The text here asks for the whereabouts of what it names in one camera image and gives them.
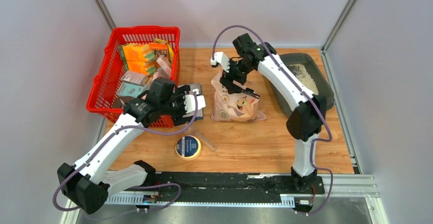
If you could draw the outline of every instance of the litter box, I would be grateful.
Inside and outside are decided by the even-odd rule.
[[[291,53],[280,55],[280,58],[289,71],[292,72],[304,86],[313,90],[309,86],[315,84],[317,93],[326,97],[326,110],[329,110],[334,106],[334,92],[310,55],[305,53]],[[302,75],[300,72],[306,72],[308,75]],[[290,110],[288,103],[274,85],[272,85],[272,88],[283,114],[286,117],[290,117],[292,111]]]

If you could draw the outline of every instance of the wooden tabletop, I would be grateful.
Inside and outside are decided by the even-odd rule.
[[[228,57],[237,56],[234,48],[223,48]],[[318,49],[277,49],[278,54],[307,53],[325,74]],[[195,160],[184,161],[175,154],[175,144],[181,137],[158,136],[143,133],[121,153],[111,165],[112,170],[129,167],[134,161],[143,160],[157,171],[207,171],[207,172],[267,172],[287,173],[294,161],[294,139],[288,133],[282,114],[274,96],[271,83],[259,72],[248,74],[260,95],[259,108],[268,117],[254,122],[213,122],[210,120],[213,107],[214,87],[210,80],[220,68],[211,68],[210,48],[180,49],[179,84],[201,83],[205,95],[204,119],[197,121],[201,134],[218,146],[216,152],[204,146]],[[316,164],[330,168],[334,173],[353,173],[346,142],[335,107],[326,113],[326,121],[332,131],[332,142],[319,142]],[[108,123],[106,132],[111,128]],[[178,128],[157,129],[173,132]],[[320,134],[327,138],[324,128]]]

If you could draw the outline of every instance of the white wall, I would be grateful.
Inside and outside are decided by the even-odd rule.
[[[274,46],[322,46],[347,0],[104,0],[115,24],[179,26],[182,46],[210,46],[232,24]],[[223,35],[221,45],[245,30]]]
[[[85,103],[110,31],[93,0],[0,0],[0,12],[0,223],[58,223],[56,171],[95,139]]]
[[[329,51],[390,223],[431,223],[433,0],[359,0]]]

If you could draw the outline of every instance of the gray tray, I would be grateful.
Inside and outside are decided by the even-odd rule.
[[[326,110],[329,110],[334,106],[334,92],[332,91],[325,77],[323,77],[323,74],[320,72],[319,68],[317,67],[310,55],[305,53],[292,53],[280,55],[280,58],[289,69],[289,71],[293,72],[294,74],[297,67],[293,67],[291,65],[304,65],[306,72],[311,76],[312,80],[314,80],[316,84],[318,94],[322,94],[326,97]],[[280,105],[283,114],[286,117],[289,117],[292,114],[292,111],[290,110],[288,103],[285,101],[284,97],[275,88],[274,85],[272,85],[272,88],[274,90],[275,96],[277,97],[278,104]]]

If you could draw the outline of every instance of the light blue package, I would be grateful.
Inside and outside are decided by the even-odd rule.
[[[139,85],[133,85],[129,83],[122,82],[119,89],[117,89],[116,94],[118,96],[132,96],[137,97],[141,93],[143,93],[146,90],[145,86],[139,86]]]

